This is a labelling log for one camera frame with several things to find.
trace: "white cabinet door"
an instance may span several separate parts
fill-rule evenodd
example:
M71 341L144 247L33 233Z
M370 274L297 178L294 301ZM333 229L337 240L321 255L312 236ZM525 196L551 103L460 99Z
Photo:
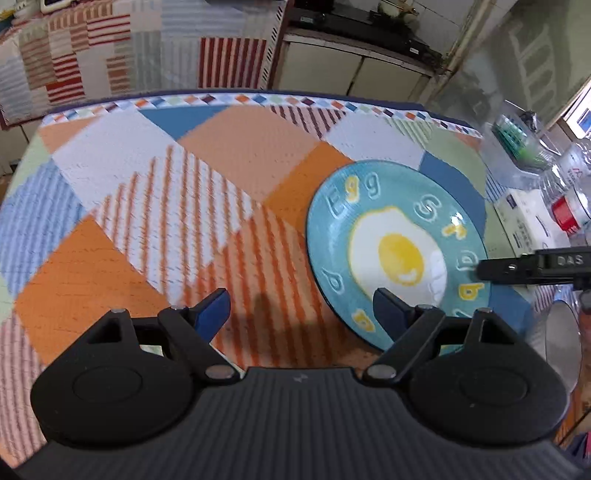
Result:
M393 63L365 59L349 94L374 100L406 102L421 76Z
M274 88L346 95L361 56L333 48L284 44Z

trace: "plate rim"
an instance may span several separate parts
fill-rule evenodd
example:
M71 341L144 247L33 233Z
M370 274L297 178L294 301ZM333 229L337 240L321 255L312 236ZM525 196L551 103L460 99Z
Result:
M443 188L443 186L439 185L435 180L433 180L431 177L426 176L424 173L421 173L420 170L416 170L414 168L411 168L407 165L404 165L402 163L397 163L397 162L393 162L393 161L389 161L389 160L379 160L379 159L367 159L367 160L358 160L358 161L353 161L353 163L349 164L349 165L345 165L343 167L337 168L334 172L332 172L328 177L326 177L324 179L324 181L318 186L318 188L314 191L314 195L312 196L312 201L310 202L310 204L308 205L308 209L306 212L306 257L308 259L308 264L310 265L310 269L312 270L312 276L314 277L314 282L316 283L316 287L318 287L318 290L320 292L320 294L322 295L322 298L324 298L324 301L326 302L326 304L329 306L329 308L331 309L331 311L335 314L335 316L341 321L341 323L344 323L345 326L351 331L353 332L353 334L358 337L359 339L361 339L363 342L365 342L367 345L369 345L371 348L374 348L378 351L381 352L385 352L385 350L382 350L380 347L374 345L372 342L370 342L369 340L363 338L360 334L358 334L355 330L353 330L353 327L351 325L348 324L348 322L344 321L340 314L337 313L335 307L331 304L330 300L326 297L326 295L324 294L323 288L320 285L319 282L319 276L316 274L316 271L314 270L314 266L312 263L312 259L310 256L310 241L309 241L309 230L310 230L310 211L312 210L312 207L314 205L314 202L316 201L316 197L318 196L319 191L321 191L322 187L328 183L328 181L338 172L340 172L341 170L345 170L346 168L349 168L353 165L357 165L360 163L376 163L376 164L391 164L391 165L396 165L399 167L404 167L407 168L411 171L414 171L418 174L421 174L423 177L425 177L427 180L432 181L433 183L435 183L436 185L438 185L439 187L441 187L449 196L451 196L455 202L464 210L466 211L466 209L463 207L463 205L451 194L449 193L445 188ZM472 223L472 225L474 225L474 222L472 222L472 219L468 216L468 218L470 219L470 222ZM486 244L484 243L484 239L481 237L480 233L478 232L478 230L476 229L476 227L474 228L474 230L476 231L476 234L478 235L478 238L480 239L480 242L482 244L482 248L485 252L486 258L488 259L488 251L486 250Z

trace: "cable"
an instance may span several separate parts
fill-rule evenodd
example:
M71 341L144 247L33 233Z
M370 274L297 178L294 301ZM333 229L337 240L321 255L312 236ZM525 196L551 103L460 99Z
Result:
M564 434L564 436L562 437L562 439L558 442L558 446L562 446L562 444L564 443L564 441L570 437L570 435L576 430L576 428L581 425L581 422L587 417L587 415L589 415L589 413L591 413L591 407L589 407L587 410L585 410L585 413L583 413L583 415L581 416L581 418L579 418L575 424L570 428L570 430L568 432L566 432L566 434Z

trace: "cabinet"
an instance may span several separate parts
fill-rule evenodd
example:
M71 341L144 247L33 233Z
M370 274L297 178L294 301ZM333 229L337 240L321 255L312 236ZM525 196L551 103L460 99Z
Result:
M399 65L376 59L364 59L349 94L373 100L405 102L422 75Z
M347 95L361 56L333 48L284 43L274 88Z
M286 35L273 88L385 100L416 102L432 73L387 51L330 40ZM351 42L341 38L342 42Z
M12 173L10 164L20 160L27 149L27 139L21 127L0 130L0 176Z

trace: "diamond pattern border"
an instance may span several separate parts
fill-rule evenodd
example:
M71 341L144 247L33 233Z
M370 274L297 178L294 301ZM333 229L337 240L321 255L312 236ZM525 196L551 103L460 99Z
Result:
M156 108L170 108L183 106L205 105L254 105L254 106L299 106L308 108L311 106L327 108L347 113L361 115L385 116L387 118L403 119L406 121L427 121L438 128L451 132L459 132L471 137L482 138L481 134L473 129L462 127L449 122L432 118L428 112L417 110L395 110L391 108L371 105L368 103L340 102L338 100L314 96L279 95L276 93L236 92L236 93L188 93L185 95L161 95L147 96L131 100L118 100L116 102L98 103L83 108L75 108L61 113L47 115L43 119L42 126L52 125L79 118L106 115L123 110L143 110Z

